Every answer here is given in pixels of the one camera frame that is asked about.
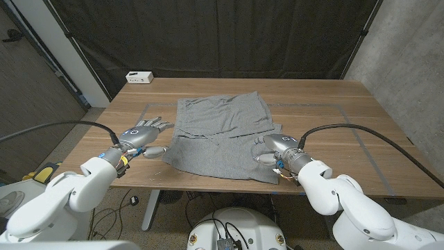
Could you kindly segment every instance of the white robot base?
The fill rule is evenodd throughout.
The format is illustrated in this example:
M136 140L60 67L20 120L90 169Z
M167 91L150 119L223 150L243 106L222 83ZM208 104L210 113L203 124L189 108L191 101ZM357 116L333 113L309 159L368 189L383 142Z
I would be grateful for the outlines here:
M214 220L202 222L211 218L220 220L223 225ZM234 224L236 228L239 229L245 241L233 226L226 224L227 222ZM233 239L235 241L240 240L242 249L287 249L284 234L279 226L267 216L249 208L222 208L205 216L197 225L198 226L195 226L189 234L187 243L188 250L233 249L232 246L226 245L227 240L224 240L230 239L230 237L225 234L225 229L223 228L225 225Z

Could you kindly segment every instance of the white box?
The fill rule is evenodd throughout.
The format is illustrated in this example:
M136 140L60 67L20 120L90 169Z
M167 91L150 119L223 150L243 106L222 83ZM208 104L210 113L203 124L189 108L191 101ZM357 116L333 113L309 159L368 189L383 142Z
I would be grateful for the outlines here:
M151 83L153 78L152 72L130 72L126 75L128 83Z

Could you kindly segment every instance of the yellow object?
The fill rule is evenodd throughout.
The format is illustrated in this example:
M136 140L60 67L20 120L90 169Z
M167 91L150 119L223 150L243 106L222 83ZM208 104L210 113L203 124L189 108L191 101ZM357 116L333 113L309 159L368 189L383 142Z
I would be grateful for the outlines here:
M120 157L120 159L123 161L123 165L128 164L128 159L125 156Z
M48 179L48 177L53 173L52 167L45 167L44 169L40 170L40 172L34 176L34 180L44 183L45 180Z
M34 175L35 175L35 172L29 173L28 175L23 176L22 181L29 180L30 178L33 178Z

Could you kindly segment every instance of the table leg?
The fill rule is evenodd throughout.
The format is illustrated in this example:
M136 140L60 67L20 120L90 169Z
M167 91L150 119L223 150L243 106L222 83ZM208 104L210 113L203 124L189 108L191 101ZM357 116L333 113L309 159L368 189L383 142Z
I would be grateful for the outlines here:
M143 231L148 231L153 224L155 211L157 209L157 205L159 205L159 194L160 190L151 190L150 199L146 205L144 221L142 222Z

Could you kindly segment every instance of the robot finger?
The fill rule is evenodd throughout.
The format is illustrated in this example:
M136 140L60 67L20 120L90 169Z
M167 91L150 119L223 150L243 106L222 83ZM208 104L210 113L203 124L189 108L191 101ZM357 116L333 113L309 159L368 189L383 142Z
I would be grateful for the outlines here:
M274 153L266 153L257 157L254 157L253 160L255 162L261 163L265 166L275 166L276 159L274 158Z
M255 145L264 143L264 136L259 136L255 139Z
M165 123L168 123L168 122L156 122L156 123L152 124L151 126L157 128L158 126L165 124Z
M165 124L158 126L158 129L160 130L160 132L163 132L165 129L173 128L173 127L174 127L174 124L167 122Z
M154 117L150 120L146 120L146 123L144 124L144 126L151 126L153 124L155 124L156 122L159 122L162 118L161 117Z
M143 156L148 159L154 159L162 156L168 147L148 147L146 148Z
M136 124L136 126L143 126L145 123L146 123L146 120L142 120L138 124Z

